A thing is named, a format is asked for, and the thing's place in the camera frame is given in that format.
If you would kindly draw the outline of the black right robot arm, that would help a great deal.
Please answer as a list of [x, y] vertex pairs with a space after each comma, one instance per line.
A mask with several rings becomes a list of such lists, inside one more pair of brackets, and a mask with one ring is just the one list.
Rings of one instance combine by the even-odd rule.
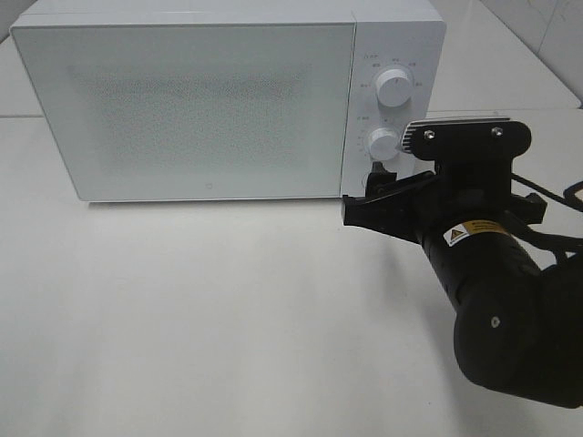
[[397, 179], [373, 168], [343, 223], [421, 247], [455, 311], [454, 351], [472, 383], [582, 404], [582, 241], [537, 231], [547, 193], [511, 190], [508, 163], [439, 165]]

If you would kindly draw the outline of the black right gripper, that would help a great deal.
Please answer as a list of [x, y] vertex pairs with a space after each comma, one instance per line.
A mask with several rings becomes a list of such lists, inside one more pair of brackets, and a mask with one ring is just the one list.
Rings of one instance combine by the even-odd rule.
[[420, 244], [428, 230], [447, 221], [496, 220], [507, 211], [532, 225], [542, 222], [546, 209], [546, 201], [537, 194], [519, 196], [506, 189], [488, 199], [484, 189], [454, 188], [432, 171], [399, 179], [381, 161], [373, 162], [363, 197], [344, 195], [342, 199], [345, 226], [414, 244]]

